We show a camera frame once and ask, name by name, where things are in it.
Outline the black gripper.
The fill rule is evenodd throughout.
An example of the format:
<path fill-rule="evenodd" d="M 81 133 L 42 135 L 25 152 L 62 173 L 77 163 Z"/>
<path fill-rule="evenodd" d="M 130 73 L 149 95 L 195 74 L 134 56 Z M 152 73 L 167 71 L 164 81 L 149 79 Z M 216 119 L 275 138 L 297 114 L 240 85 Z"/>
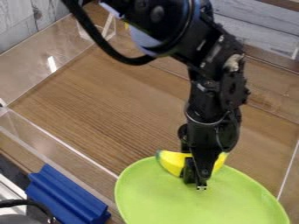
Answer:
<path fill-rule="evenodd" d="M 239 141 L 241 114 L 239 109 L 227 111 L 215 121 L 207 121 L 191 108 L 184 110 L 187 123 L 177 129 L 184 159 L 181 179 L 205 190 L 215 162 L 221 152 L 229 153 Z"/>

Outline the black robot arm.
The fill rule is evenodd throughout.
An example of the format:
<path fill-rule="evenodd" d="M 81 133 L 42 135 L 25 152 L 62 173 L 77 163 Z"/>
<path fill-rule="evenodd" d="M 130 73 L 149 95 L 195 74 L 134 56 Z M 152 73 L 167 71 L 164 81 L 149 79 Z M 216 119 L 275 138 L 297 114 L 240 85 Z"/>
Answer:
<path fill-rule="evenodd" d="M 213 165 L 239 141 L 240 107 L 248 101 L 243 46 L 213 20 L 209 0 L 98 0 L 128 23 L 130 37 L 150 57 L 171 57 L 188 69 L 185 124 L 177 130 L 187 155 L 180 177 L 207 187 Z"/>

